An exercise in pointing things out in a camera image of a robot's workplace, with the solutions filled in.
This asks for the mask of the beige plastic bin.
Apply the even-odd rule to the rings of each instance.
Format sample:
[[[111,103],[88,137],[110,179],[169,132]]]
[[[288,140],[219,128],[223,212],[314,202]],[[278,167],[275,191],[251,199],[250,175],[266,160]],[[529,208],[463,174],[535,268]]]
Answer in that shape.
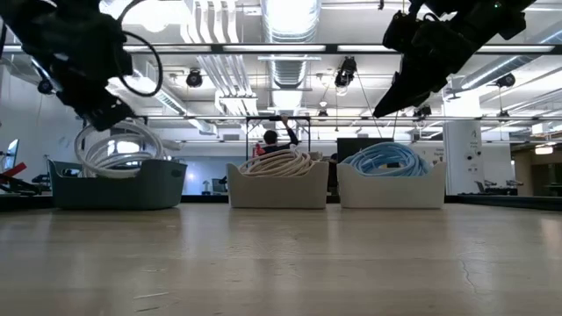
[[[328,163],[317,162],[303,176],[246,176],[228,163],[229,204],[233,208],[324,209]]]

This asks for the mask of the silver ventilation duct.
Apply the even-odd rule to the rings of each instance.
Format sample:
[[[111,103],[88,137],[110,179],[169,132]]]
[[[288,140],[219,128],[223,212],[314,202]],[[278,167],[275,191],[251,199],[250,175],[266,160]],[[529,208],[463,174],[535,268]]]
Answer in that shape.
[[[264,41],[312,44],[320,22],[321,0],[260,0]],[[268,62],[271,102],[283,114],[300,107],[309,62],[304,55],[273,55]]]

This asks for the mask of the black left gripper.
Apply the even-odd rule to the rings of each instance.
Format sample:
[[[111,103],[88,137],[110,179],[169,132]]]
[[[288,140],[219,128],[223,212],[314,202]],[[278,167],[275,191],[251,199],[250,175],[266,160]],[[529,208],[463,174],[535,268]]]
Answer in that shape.
[[[104,52],[46,57],[46,79],[54,87],[53,94],[99,132],[135,118],[132,108],[107,90],[110,79],[123,76],[110,77],[107,70]]]

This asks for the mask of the person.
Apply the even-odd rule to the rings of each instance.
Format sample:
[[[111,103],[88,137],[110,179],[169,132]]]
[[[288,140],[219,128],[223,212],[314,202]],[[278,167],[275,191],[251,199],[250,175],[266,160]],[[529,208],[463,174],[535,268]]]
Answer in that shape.
[[[268,130],[263,135],[263,141],[265,146],[263,147],[263,151],[266,154],[270,154],[273,152],[277,152],[280,150],[289,150],[292,146],[297,146],[299,144],[299,139],[296,133],[289,127],[288,116],[281,116],[281,122],[283,123],[285,130],[290,138],[290,141],[287,144],[279,145],[278,144],[278,134],[273,130]]]

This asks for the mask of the white round pillar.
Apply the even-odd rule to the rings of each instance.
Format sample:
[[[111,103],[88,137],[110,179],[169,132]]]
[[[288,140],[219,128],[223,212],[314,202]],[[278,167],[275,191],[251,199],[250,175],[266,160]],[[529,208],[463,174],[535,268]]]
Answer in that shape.
[[[479,121],[451,121],[443,128],[446,193],[479,193],[484,182],[482,139]]]

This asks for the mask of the white plastic bin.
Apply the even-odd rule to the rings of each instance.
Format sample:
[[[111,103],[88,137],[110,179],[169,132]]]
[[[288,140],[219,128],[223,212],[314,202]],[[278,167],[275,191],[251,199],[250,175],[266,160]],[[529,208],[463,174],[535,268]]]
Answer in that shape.
[[[341,206],[348,209],[440,209],[444,204],[446,162],[424,176],[363,176],[339,164]]]

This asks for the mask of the small tilted monitor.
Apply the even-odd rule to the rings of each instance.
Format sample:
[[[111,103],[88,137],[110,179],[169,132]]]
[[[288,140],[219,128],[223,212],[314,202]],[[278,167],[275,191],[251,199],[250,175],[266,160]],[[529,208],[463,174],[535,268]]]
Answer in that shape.
[[[16,165],[18,155],[19,139],[13,140],[5,152],[4,169],[13,169]]]

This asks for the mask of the red bar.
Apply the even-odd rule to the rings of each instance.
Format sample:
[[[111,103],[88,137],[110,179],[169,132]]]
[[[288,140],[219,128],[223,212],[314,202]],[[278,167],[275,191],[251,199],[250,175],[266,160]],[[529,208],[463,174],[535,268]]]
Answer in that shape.
[[[21,162],[15,165],[13,168],[3,171],[2,173],[0,173],[0,176],[14,177],[17,174],[23,172],[26,168],[27,166],[23,162]]]

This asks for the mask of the black background monitor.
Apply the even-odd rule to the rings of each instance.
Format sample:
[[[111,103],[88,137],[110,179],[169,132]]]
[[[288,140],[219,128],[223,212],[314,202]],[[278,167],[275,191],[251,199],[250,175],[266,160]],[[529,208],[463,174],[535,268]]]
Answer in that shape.
[[[366,149],[367,147],[383,142],[394,142],[392,138],[338,138],[337,155],[338,162],[343,162],[349,156]]]

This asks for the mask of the dark grey plastic bin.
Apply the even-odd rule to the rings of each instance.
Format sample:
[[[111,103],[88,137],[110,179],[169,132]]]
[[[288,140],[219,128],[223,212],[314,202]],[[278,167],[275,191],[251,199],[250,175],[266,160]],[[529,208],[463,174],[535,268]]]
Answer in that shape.
[[[181,202],[187,166],[178,162],[143,162],[125,179],[64,176],[66,162],[47,162],[54,206],[70,210],[160,210]]]

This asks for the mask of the black background frame stand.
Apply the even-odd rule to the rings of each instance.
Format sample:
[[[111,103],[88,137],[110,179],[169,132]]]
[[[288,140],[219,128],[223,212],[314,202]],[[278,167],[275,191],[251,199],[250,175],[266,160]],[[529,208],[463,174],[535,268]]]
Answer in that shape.
[[[310,134],[311,133],[311,129],[312,129],[312,119],[311,117],[308,116],[288,116],[287,117],[289,120],[294,120],[294,121],[304,121],[306,122],[306,128],[305,131]],[[256,121],[258,125],[260,125],[264,120],[270,121],[270,122],[278,122],[282,120],[282,116],[281,115],[275,115],[275,116],[246,116],[242,118],[243,121],[243,129],[242,131],[245,132],[245,158],[248,160],[249,158],[252,158],[253,155],[250,153],[250,145],[249,145],[249,134],[250,134],[250,129],[251,127],[249,126],[249,123],[251,121]]]

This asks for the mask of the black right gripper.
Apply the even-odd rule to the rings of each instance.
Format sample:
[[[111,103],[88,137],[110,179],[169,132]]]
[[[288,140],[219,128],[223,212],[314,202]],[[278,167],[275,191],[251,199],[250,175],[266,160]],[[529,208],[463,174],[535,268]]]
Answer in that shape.
[[[461,11],[393,14],[383,46],[401,54],[400,69],[372,115],[382,118],[427,103],[435,87],[462,68]]]

